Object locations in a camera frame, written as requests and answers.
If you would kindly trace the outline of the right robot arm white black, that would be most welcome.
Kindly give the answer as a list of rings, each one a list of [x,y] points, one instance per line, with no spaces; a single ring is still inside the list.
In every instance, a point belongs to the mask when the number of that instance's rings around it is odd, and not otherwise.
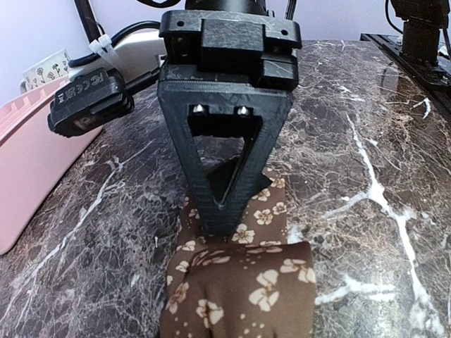
[[[292,106],[299,25],[264,1],[151,1],[160,21],[135,23],[70,62],[48,118],[52,131],[85,134],[157,97],[207,234],[231,234]]]

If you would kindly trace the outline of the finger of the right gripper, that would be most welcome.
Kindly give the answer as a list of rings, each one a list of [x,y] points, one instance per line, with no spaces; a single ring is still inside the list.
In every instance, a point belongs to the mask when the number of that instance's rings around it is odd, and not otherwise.
[[[226,195],[226,190],[228,185],[232,182],[237,162],[238,158],[229,158],[207,170],[206,177],[215,199],[223,199]],[[252,194],[258,194],[263,189],[269,187],[271,183],[272,181],[267,176],[260,173],[257,182],[252,189]]]
[[[232,234],[290,112],[292,93],[244,83],[161,82],[158,97],[203,231]],[[219,184],[206,176],[197,136],[245,141],[234,170]]]

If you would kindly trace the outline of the brown floral tie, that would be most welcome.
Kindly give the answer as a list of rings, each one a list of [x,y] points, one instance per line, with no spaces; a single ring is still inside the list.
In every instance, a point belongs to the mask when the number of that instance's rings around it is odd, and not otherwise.
[[[161,337],[310,337],[316,277],[311,247],[288,241],[285,180],[249,201],[228,237],[203,235],[186,195],[166,277]]]

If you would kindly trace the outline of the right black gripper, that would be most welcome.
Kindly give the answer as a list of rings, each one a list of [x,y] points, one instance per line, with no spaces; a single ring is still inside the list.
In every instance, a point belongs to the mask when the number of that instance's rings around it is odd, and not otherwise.
[[[226,11],[168,11],[159,30],[168,63],[202,73],[247,77],[255,87],[295,88],[299,24],[266,15]]]

